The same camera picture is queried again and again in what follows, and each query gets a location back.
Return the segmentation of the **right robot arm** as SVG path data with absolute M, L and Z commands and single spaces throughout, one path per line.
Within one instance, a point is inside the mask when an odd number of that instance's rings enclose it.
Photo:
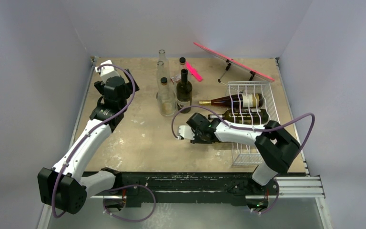
M 260 194 L 276 175 L 286 173 L 301 150 L 300 143 L 277 121 L 264 125 L 244 125 L 194 113 L 178 128 L 179 137 L 192 144 L 236 143 L 254 147 L 262 162 L 256 167 L 248 187 Z

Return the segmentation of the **clear bottle black cap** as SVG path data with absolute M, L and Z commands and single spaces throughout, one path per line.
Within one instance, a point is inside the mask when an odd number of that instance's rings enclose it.
M 179 58 L 179 70 L 178 70 L 178 77 L 181 79 L 181 70 L 182 69 L 188 69 L 186 66 L 186 58 L 185 57 L 180 57 Z

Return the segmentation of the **dark bottle silver cap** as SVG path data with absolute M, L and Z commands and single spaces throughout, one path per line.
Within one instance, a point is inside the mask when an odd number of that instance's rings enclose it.
M 229 109 L 218 114 L 223 120 L 245 125 L 262 125 L 269 121 L 269 114 L 265 109 Z

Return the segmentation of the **gold foil wine bottle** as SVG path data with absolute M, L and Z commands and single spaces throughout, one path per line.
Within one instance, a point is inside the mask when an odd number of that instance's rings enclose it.
M 212 100 L 199 101 L 201 106 L 260 108 L 264 105 L 262 94 L 232 94 Z

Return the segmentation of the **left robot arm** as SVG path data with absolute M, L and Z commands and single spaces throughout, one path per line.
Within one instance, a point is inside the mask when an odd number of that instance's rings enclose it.
M 52 168 L 42 168 L 37 175 L 42 203 L 52 207 L 52 214 L 60 217 L 55 209 L 70 214 L 78 213 L 86 199 L 108 191 L 118 195 L 123 182 L 110 169 L 84 177 L 83 173 L 102 143 L 114 132 L 124 118 L 139 86 L 128 69 L 123 72 L 126 82 L 113 66 L 96 69 L 101 80 L 94 87 L 101 94 L 87 125 L 69 151 Z

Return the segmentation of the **dark green wine bottle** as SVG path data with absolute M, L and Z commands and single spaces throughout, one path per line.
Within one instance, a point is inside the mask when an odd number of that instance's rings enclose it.
M 188 70 L 181 69 L 181 80 L 176 86 L 176 102 L 178 110 L 192 105 L 193 86 L 188 80 Z

